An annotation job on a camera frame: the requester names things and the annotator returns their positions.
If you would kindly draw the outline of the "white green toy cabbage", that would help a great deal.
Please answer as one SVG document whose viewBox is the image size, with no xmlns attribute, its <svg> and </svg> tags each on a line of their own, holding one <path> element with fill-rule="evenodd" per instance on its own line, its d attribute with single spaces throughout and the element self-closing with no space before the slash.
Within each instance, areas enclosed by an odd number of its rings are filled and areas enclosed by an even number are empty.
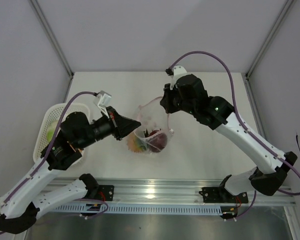
<svg viewBox="0 0 300 240">
<path fill-rule="evenodd" d="M 55 130 L 57 128 L 57 124 L 58 124 L 58 121 L 56 120 L 56 121 L 51 122 L 50 125 L 47 127 L 46 140 L 48 142 L 50 142 L 52 140 Z"/>
</svg>

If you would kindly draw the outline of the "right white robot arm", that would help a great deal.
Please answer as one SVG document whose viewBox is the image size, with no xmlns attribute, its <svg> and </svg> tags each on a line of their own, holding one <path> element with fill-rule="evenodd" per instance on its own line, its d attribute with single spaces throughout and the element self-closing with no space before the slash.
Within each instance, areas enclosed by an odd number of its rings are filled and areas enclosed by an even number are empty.
<svg viewBox="0 0 300 240">
<path fill-rule="evenodd" d="M 255 131 L 249 125 L 239 122 L 235 108 L 221 96 L 209 96 L 202 81 L 193 74 L 183 74 L 175 83 L 163 88 L 160 105 L 166 113 L 179 111 L 192 115 L 197 122 L 217 131 L 240 148 L 256 165 L 250 171 L 226 176 L 218 189 L 218 196 L 229 202 L 243 192 L 257 191 L 273 196 L 287 178 L 289 165 L 294 165 L 297 156 L 283 152 Z"/>
</svg>

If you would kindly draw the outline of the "orange toy pineapple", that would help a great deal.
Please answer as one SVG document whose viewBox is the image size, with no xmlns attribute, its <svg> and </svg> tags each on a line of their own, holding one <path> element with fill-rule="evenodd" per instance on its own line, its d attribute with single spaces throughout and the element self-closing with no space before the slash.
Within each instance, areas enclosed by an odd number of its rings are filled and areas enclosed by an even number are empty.
<svg viewBox="0 0 300 240">
<path fill-rule="evenodd" d="M 145 153 L 149 151 L 148 145 L 145 141 L 142 141 L 141 138 L 146 138 L 149 136 L 149 131 L 146 129 L 142 132 L 139 132 L 140 136 L 136 134 L 135 131 L 130 133 L 127 138 L 127 147 L 133 153 Z"/>
</svg>

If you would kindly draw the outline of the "red toy apple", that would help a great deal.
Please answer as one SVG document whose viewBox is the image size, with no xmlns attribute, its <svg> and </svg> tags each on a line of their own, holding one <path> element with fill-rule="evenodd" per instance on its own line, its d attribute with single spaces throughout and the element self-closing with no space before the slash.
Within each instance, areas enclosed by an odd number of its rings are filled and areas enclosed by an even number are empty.
<svg viewBox="0 0 300 240">
<path fill-rule="evenodd" d="M 159 153 L 161 152 L 168 143 L 168 137 L 167 135 L 159 130 L 153 130 L 148 135 L 148 148 L 153 153 Z"/>
</svg>

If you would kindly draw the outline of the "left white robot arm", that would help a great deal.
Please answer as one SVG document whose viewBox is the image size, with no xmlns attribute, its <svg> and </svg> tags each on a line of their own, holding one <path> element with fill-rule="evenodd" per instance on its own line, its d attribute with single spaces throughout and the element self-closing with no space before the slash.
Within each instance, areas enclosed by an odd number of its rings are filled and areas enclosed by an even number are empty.
<svg viewBox="0 0 300 240">
<path fill-rule="evenodd" d="M 20 234 L 46 213 L 74 200 L 100 201 L 100 185 L 90 173 L 57 190 L 41 192 L 79 160 L 85 148 L 108 136 L 120 141 L 140 126 L 139 121 L 121 116 L 111 106 L 92 122 L 79 111 L 62 117 L 56 138 L 20 182 L 0 197 L 0 233 Z"/>
</svg>

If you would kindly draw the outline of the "clear zip top bag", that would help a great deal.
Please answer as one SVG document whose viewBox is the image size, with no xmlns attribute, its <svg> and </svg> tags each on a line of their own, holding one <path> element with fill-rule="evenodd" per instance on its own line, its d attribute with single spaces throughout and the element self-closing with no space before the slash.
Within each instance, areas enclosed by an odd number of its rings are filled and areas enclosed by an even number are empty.
<svg viewBox="0 0 300 240">
<path fill-rule="evenodd" d="M 150 134 L 153 130 L 159 130 L 167 135 L 167 145 L 171 138 L 174 135 L 174 130 L 170 127 L 169 120 L 170 115 L 167 114 L 164 110 L 164 108 L 160 105 L 162 97 L 156 97 L 152 99 L 150 102 L 148 102 L 145 105 L 140 105 L 136 109 L 134 113 L 134 118 L 138 122 L 141 123 L 141 126 L 135 129 L 133 132 L 135 132 L 136 135 L 140 136 L 141 134 L 139 132 L 148 130 L 148 133 Z M 140 139 L 147 143 L 149 141 L 149 137 L 144 137 Z M 151 152 L 148 148 L 148 152 L 143 153 L 137 153 L 137 154 L 158 154 Z"/>
</svg>

